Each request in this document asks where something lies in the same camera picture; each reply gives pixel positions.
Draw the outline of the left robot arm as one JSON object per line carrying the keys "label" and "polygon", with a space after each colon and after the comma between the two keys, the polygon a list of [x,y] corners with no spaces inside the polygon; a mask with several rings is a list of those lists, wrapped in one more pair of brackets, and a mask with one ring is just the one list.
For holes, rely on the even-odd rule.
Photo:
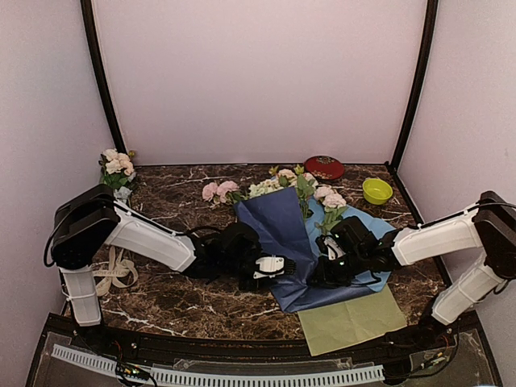
{"label": "left robot arm", "polygon": [[99,297],[107,281],[137,278],[125,252],[146,257],[194,279],[234,277],[243,291],[271,286],[293,275],[293,260],[267,252],[246,223],[223,229],[200,226],[174,231],[117,200],[108,185],[97,185],[60,206],[44,247],[44,266],[56,266],[81,336],[97,352],[113,346],[113,332],[102,325]]}

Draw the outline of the cream ribbon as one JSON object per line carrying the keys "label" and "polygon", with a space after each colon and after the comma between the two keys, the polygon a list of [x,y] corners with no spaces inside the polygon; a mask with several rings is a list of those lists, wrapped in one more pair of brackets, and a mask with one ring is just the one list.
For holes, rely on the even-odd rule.
{"label": "cream ribbon", "polygon": [[106,296],[111,287],[126,289],[132,287],[139,279],[135,263],[124,256],[123,248],[109,247],[108,261],[94,264],[98,267],[93,271],[94,279],[99,279],[95,285],[98,297]]}

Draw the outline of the cream rose stem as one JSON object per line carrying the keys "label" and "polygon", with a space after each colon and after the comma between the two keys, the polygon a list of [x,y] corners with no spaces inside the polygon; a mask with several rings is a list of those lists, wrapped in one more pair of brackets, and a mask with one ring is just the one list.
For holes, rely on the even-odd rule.
{"label": "cream rose stem", "polygon": [[306,221],[313,214],[309,208],[309,199],[315,194],[318,182],[305,169],[297,164],[293,169],[282,169],[278,166],[272,167],[268,171],[274,185],[280,188],[294,188],[298,197],[298,203],[302,212],[302,217]]}

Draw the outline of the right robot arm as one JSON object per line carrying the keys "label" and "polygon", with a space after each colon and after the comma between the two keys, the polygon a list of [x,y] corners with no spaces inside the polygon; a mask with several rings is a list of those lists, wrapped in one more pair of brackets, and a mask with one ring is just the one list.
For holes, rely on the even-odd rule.
{"label": "right robot arm", "polygon": [[380,238],[352,216],[316,241],[322,254],[310,283],[326,288],[349,286],[365,272],[393,272],[436,257],[473,256],[470,265],[460,264],[463,271],[435,297],[427,319],[412,330],[411,342],[420,350],[431,348],[444,326],[515,278],[515,206],[493,191],[459,212]]}

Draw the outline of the light blue wrapping paper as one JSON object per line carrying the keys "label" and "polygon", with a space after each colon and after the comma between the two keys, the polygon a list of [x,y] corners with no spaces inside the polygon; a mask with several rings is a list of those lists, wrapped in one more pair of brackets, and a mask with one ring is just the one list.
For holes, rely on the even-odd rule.
{"label": "light blue wrapping paper", "polygon": [[357,275],[350,287],[324,289],[308,285],[320,254],[315,240],[321,232],[315,224],[324,218],[322,206],[313,198],[309,200],[309,208],[314,213],[305,221],[294,188],[234,205],[237,219],[257,232],[265,253],[284,256],[296,263],[295,274],[278,277],[270,288],[281,310],[286,313],[309,310],[383,290],[391,272],[379,273],[381,281],[375,285],[371,283],[373,278],[368,270]]}

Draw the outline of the pink rose stem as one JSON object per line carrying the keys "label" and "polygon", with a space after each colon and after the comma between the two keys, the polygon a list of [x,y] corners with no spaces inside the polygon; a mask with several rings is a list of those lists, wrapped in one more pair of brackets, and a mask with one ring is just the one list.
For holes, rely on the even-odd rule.
{"label": "pink rose stem", "polygon": [[322,235],[329,235],[331,229],[343,220],[347,202],[336,189],[329,185],[319,186],[314,193],[314,199],[323,207],[323,221],[316,224]]}
{"label": "pink rose stem", "polygon": [[202,200],[215,205],[220,203],[223,205],[234,205],[247,199],[246,193],[234,181],[224,181],[220,184],[211,182],[202,189]]}

